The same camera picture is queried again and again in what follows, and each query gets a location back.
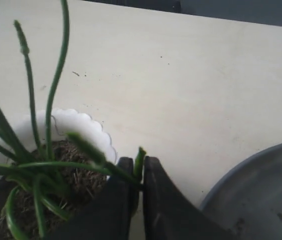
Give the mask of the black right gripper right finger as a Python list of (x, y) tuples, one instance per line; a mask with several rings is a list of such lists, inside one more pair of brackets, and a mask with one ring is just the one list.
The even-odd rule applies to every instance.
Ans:
[(171, 181), (160, 161), (144, 160), (143, 215), (147, 240), (234, 240), (188, 201)]

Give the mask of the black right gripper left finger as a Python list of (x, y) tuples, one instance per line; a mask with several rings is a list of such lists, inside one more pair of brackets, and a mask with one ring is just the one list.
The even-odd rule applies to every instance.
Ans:
[(127, 240), (133, 195), (133, 186), (113, 175), (94, 200), (45, 239)]

